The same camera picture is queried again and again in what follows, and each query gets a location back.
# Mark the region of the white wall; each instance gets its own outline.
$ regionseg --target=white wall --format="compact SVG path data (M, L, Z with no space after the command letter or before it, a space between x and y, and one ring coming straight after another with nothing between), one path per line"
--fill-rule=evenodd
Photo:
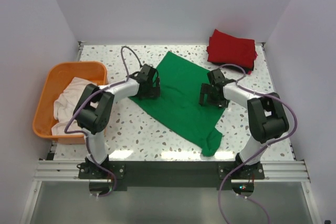
M0 223L19 223L38 158L49 141L32 120L53 65L77 43L56 0L0 0Z
M214 28L266 41L290 0L57 0L77 40L208 42Z
M308 165L324 219L336 222L335 0L291 0L266 43L275 87L292 104L299 128L292 138Z

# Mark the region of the green cloth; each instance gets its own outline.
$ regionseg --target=green cloth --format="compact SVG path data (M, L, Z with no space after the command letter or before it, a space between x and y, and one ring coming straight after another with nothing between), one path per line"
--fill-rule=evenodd
M224 109L199 105L202 83L209 83L208 70L168 52L157 67L161 96L155 100L132 97L151 117L213 156L222 134L215 125Z

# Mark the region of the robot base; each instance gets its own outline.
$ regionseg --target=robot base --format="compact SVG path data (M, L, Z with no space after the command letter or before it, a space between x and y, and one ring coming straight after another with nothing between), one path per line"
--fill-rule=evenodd
M219 186L233 168L236 162L180 162L180 161L108 161L102 166L112 171L117 178L118 191L128 187L212 187ZM107 173L100 170L92 162L86 160L77 166L79 179L110 179ZM234 173L228 179L223 190L233 188L232 179L258 180L264 179L264 169L261 163L254 167L245 167L244 170ZM108 182L90 182L90 191L108 188Z

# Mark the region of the gray floor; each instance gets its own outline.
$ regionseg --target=gray floor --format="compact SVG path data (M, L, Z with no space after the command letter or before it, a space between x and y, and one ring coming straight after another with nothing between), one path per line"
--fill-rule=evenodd
M253 199L269 211L272 223L310 224L300 183L259 183ZM263 224L263 211L251 202L222 193L223 207L234 224ZM88 183L43 183L32 223L149 224L224 223L217 191L210 188L129 188L96 201Z

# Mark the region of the black metal plate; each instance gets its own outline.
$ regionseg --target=black metal plate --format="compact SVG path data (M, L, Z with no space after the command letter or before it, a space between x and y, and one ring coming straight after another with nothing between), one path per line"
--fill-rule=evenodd
M127 187L213 187L219 188L225 175L234 168L235 162L168 162L168 161L112 161L109 169L118 179L117 190ZM79 172L80 179L107 179L106 174ZM264 179L263 166L260 164L254 179ZM250 179L251 174L233 176L234 179ZM231 180L223 190L231 189Z

